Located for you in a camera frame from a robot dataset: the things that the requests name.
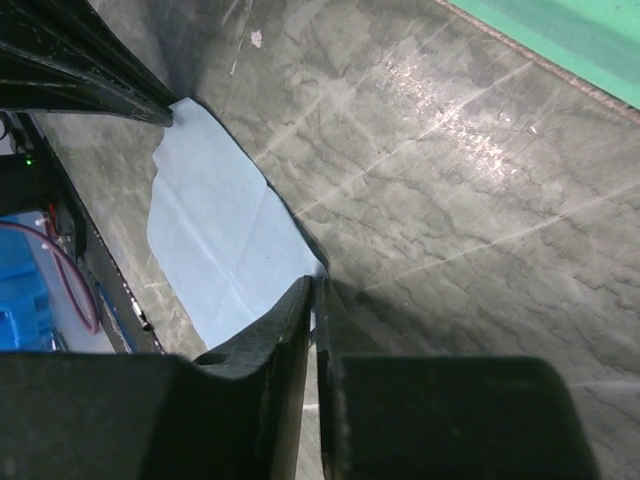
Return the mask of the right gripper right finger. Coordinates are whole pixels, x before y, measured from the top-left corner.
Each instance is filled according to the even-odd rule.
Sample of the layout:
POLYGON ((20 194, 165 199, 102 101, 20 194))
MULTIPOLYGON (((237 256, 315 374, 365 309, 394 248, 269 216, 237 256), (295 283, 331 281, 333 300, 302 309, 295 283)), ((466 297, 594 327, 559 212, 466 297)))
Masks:
POLYGON ((396 355, 315 285, 321 458, 328 479, 596 479, 568 388, 522 356, 396 355))

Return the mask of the grey felt glasses case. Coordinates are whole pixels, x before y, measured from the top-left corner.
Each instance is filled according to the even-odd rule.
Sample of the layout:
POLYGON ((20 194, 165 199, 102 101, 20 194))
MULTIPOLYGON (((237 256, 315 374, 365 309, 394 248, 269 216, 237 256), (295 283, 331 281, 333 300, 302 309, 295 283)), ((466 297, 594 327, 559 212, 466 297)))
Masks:
POLYGON ((623 118, 639 122, 637 1, 443 1, 623 118))

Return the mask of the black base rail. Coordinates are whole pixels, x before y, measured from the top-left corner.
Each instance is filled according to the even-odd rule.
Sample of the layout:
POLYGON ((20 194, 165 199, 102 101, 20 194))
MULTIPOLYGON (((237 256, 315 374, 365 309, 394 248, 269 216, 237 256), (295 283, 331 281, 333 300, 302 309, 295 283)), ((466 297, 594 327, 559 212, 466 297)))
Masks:
POLYGON ((40 210, 88 279, 106 334, 118 353, 164 352, 61 161, 33 117, 1 114, 1 214, 40 210))

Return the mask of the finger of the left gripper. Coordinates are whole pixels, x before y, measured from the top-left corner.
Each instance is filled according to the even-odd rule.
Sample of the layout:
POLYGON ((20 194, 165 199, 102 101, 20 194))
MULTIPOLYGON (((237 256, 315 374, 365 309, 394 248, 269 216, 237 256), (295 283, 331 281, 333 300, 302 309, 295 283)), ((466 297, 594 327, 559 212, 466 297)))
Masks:
POLYGON ((87 1, 1 3, 1 109, 173 122, 173 93, 87 1))

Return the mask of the blue plastic basket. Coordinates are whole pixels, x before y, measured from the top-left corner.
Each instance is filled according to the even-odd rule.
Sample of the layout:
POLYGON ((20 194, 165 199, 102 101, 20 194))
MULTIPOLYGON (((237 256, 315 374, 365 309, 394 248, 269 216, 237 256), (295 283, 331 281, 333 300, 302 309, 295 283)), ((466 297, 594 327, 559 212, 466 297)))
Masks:
POLYGON ((20 230, 1 229, 1 350, 54 349, 51 288, 57 284, 48 245, 20 230))

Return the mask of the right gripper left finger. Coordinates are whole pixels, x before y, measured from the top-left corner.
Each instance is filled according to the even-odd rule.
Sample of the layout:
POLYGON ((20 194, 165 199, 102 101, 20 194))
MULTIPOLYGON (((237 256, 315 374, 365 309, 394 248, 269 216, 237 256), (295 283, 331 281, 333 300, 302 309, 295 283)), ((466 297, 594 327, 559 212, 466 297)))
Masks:
POLYGON ((161 354, 1 358, 5 479, 291 479, 311 281, 188 360, 161 354))

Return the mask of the light blue cleaning cloth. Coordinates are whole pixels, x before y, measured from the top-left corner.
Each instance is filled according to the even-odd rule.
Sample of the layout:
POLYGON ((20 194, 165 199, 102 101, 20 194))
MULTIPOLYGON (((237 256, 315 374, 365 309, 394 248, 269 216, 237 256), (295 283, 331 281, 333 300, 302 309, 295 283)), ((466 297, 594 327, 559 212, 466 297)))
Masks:
POLYGON ((271 310, 327 266, 281 197, 222 124, 185 98, 152 155, 147 240, 205 346, 271 310))

